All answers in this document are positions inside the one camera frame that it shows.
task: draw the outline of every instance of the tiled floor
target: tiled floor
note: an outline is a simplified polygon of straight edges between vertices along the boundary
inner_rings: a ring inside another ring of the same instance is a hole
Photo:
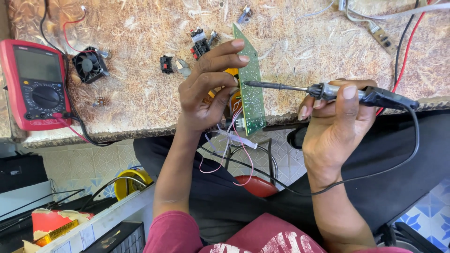
[[[306,173],[303,152],[292,149],[286,143],[286,135],[290,131],[258,132],[250,138],[250,141],[255,143],[261,143],[268,138],[273,139],[272,154],[279,168],[278,180],[286,185],[290,185]],[[213,144],[217,150],[224,150],[226,142],[219,142],[219,139],[221,138],[213,138]],[[267,148],[267,143],[263,143],[261,146]],[[208,143],[204,147],[212,150]],[[139,165],[133,150],[133,140],[123,140],[103,148],[94,147],[91,144],[80,144],[33,150],[19,148],[19,150],[33,151],[44,157],[47,176],[55,181],[57,191],[85,189],[84,192],[71,197],[70,200],[85,194],[93,194],[123,170]],[[251,148],[247,148],[247,151],[254,166],[268,173],[267,154],[262,150],[252,150]],[[220,162],[220,158],[205,154],[202,150],[200,153],[206,158]],[[249,163],[243,150],[238,151],[233,158]],[[249,168],[236,163],[230,163],[228,170],[234,176],[250,174]],[[268,180],[259,173],[254,173],[254,175]],[[55,196],[55,199],[62,199],[68,195],[69,193],[60,194]],[[113,185],[106,188],[96,199],[110,196],[115,196]],[[443,180],[400,220],[433,242],[443,252],[450,253],[447,248],[450,242],[450,179]]]

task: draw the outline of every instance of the green circuit board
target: green circuit board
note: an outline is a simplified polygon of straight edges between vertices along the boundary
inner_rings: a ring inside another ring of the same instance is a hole
[[[235,39],[243,39],[245,41],[245,48],[238,54],[250,57],[248,65],[238,70],[245,120],[245,133],[249,136],[266,126],[262,88],[250,87],[243,84],[245,81],[261,81],[258,53],[235,24],[233,24],[233,35]]]

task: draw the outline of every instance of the digital multimeter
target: digital multimeter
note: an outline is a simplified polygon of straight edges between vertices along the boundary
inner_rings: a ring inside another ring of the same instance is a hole
[[[0,42],[0,63],[9,103],[18,126],[26,131],[66,127],[72,120],[53,117],[70,112],[63,86],[63,56],[55,49],[27,41]]]

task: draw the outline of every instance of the workbench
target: workbench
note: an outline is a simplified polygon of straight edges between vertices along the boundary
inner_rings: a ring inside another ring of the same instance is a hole
[[[38,28],[43,0],[6,2],[12,37],[44,44]],[[388,54],[372,37],[367,23],[351,22],[337,3],[320,14],[302,17],[324,9],[329,0],[278,2],[50,0],[44,32],[71,59],[76,52],[66,44],[62,26],[65,21],[80,19],[81,5],[85,5],[85,21],[67,25],[70,44],[78,50],[93,46],[112,53],[112,58],[105,60],[110,76],[92,84],[80,82],[72,63],[69,68],[67,85],[74,105],[88,132],[99,141],[173,134],[180,114],[178,85],[184,81],[175,61],[183,59],[190,67],[196,62],[190,52],[189,30],[200,26],[207,35],[217,31],[220,41],[212,47],[228,41],[233,38],[232,23],[237,22],[245,4],[253,16],[238,27],[258,51],[262,81],[306,87],[337,78],[373,79],[379,87],[393,87],[395,55]],[[358,0],[353,9],[365,15],[382,15],[412,9],[414,4],[415,0]],[[403,42],[400,66],[418,16]],[[374,21],[398,44],[409,18]],[[450,107],[449,34],[448,10],[426,13],[415,33],[396,92],[419,100],[420,110]],[[159,58],[163,55],[173,57],[175,73],[161,72]],[[268,125],[297,120],[305,93],[264,89],[263,95]],[[105,97],[108,104],[93,107],[96,96]],[[0,103],[6,103],[4,95],[0,95]],[[0,121],[14,128],[5,111]],[[81,131],[76,123],[74,129]],[[29,148],[82,142],[67,128],[31,131],[22,139]]]

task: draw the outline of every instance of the black fan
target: black fan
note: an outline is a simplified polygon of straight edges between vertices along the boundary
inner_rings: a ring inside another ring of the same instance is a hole
[[[79,53],[72,58],[76,72],[83,83],[92,83],[102,76],[108,76],[109,72],[105,62],[99,54],[98,49],[88,47],[84,51],[93,50],[95,52]]]

